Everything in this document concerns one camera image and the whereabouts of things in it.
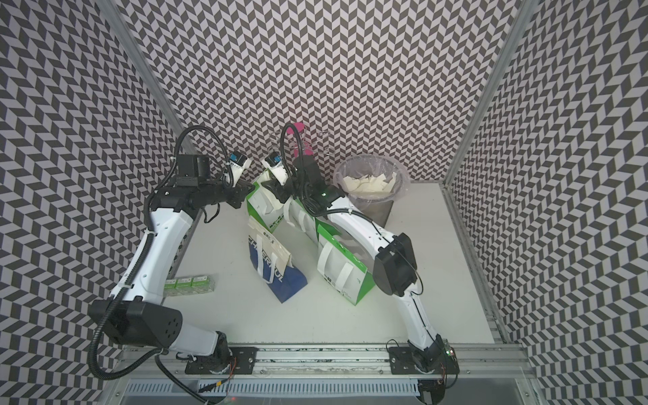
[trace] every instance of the white table surface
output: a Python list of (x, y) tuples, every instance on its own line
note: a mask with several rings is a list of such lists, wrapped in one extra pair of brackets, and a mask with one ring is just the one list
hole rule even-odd
[[(211, 216), (215, 207), (208, 207)], [(353, 306), (316, 268), (317, 246), (282, 223), (275, 231), (308, 285), (281, 304), (249, 259), (248, 213), (222, 204), (201, 223), (177, 277), (212, 274), (216, 290), (168, 297), (184, 322), (227, 334), (231, 343), (385, 343), (407, 341), (396, 302), (374, 287)], [(412, 184), (395, 202), (387, 229), (412, 240), (432, 325), (451, 343), (494, 343), (438, 184)]]

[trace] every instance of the bag handle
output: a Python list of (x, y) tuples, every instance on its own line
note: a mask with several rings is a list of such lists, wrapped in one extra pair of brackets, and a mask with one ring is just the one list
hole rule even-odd
[(290, 203), (292, 202), (292, 197), (289, 197), (288, 201), (284, 204), (284, 219), (288, 222), (288, 225), (295, 227), (295, 224), (290, 220)]
[(299, 226), (301, 227), (301, 231), (306, 233), (306, 224), (305, 220), (306, 219), (306, 211), (300, 209), (299, 210)]
[(263, 277), (263, 237), (257, 233), (257, 273), (263, 281), (272, 284), (275, 280), (275, 266), (277, 265), (277, 254), (272, 252), (270, 255), (270, 281)]
[(324, 247), (322, 248), (322, 252), (319, 254), (318, 259), (318, 271), (322, 275), (324, 275), (324, 267), (326, 267), (326, 262), (329, 259), (331, 250), (333, 250), (333, 244), (328, 240), (325, 240)]
[(335, 289), (337, 291), (341, 292), (344, 285), (347, 284), (347, 279), (349, 278), (351, 270), (353, 270), (354, 267), (355, 266), (349, 262), (347, 262), (347, 264), (342, 267), (342, 271), (338, 275), (338, 278), (335, 280)]
[[(324, 269), (326, 267), (326, 262), (329, 260), (329, 255), (332, 250), (333, 244), (326, 240), (318, 259), (318, 271), (320, 274), (322, 274), (322, 276), (325, 276)], [(344, 284), (347, 283), (347, 279), (349, 278), (354, 267), (355, 266), (348, 261), (344, 266), (342, 266), (342, 270), (340, 271), (340, 274), (338, 274), (338, 278), (333, 282), (333, 287), (335, 287), (337, 291), (342, 291), (342, 288), (344, 287)]]
[[(284, 219), (286, 222), (288, 222), (288, 225), (295, 227), (295, 224), (290, 220), (290, 204), (294, 202), (292, 197), (290, 197), (286, 203), (284, 204)], [(306, 233), (306, 224), (305, 224), (305, 219), (306, 219), (306, 211), (303, 209), (299, 210), (299, 226), (301, 227), (301, 231)]]

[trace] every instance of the black and white patterned wall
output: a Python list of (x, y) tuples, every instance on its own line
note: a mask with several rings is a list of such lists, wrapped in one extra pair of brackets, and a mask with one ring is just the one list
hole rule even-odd
[(129, 263), (171, 134), (90, 0), (3, 0), (0, 33), (0, 402), (86, 403), (87, 307)]
[(519, 0), (117, 4), (185, 125), (214, 126), (258, 162), (286, 121), (303, 122), (327, 175), (374, 153), (440, 180)]
[(555, 404), (648, 403), (647, 34), (645, 1), (542, 3), (452, 185)]

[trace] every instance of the small box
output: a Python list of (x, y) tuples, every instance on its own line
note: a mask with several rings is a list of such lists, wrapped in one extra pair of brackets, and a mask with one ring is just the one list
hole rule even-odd
[(176, 284), (178, 283), (178, 280), (173, 279), (173, 280), (166, 280), (164, 283), (164, 296), (165, 297), (172, 297), (174, 295), (178, 294), (178, 291), (176, 290)]
[(184, 279), (178, 279), (176, 284), (176, 291), (178, 295), (189, 295), (193, 294), (194, 289), (191, 287), (191, 277), (186, 277)]
[(216, 281), (210, 275), (201, 275), (192, 279), (191, 286), (194, 289), (194, 294), (203, 294), (214, 291)]

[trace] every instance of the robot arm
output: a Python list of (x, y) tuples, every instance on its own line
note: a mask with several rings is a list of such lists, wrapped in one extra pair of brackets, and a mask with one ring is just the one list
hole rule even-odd
[[(313, 156), (301, 156), (295, 168), (295, 172), (301, 171), (301, 179), (288, 174), (278, 152), (271, 153), (264, 166), (275, 176), (275, 180), (267, 181), (264, 186), (280, 201), (285, 201), (288, 194), (310, 200), (321, 210), (315, 216), (326, 215), (374, 258), (373, 279), (381, 291), (396, 300), (415, 365), (423, 373), (432, 372), (444, 355), (445, 345), (430, 324), (419, 297), (417, 265), (410, 238), (404, 233), (394, 235), (364, 215), (357, 215), (359, 210), (343, 191), (323, 181)], [(304, 179), (306, 185), (299, 183)]]
[[(200, 211), (206, 205), (222, 202), (240, 208), (253, 189), (248, 182), (239, 180), (249, 167), (247, 157), (235, 152), (228, 164), (234, 178), (233, 187), (226, 186), (228, 173), (223, 174), (225, 181), (211, 179), (206, 156), (177, 156), (177, 172), (170, 185), (160, 188), (152, 199), (150, 214), (154, 232), (146, 231), (129, 267), (111, 291), (111, 297), (95, 300), (89, 308), (89, 316), (101, 325), (108, 306), (124, 287), (127, 288), (117, 309), (103, 326), (103, 331), (115, 343), (210, 356), (214, 359), (215, 372), (229, 365), (225, 334), (186, 324), (179, 311), (161, 305), (165, 281), (179, 245), (185, 241)], [(150, 233), (154, 233), (152, 243)], [(132, 278), (131, 273), (141, 259), (143, 262)]]

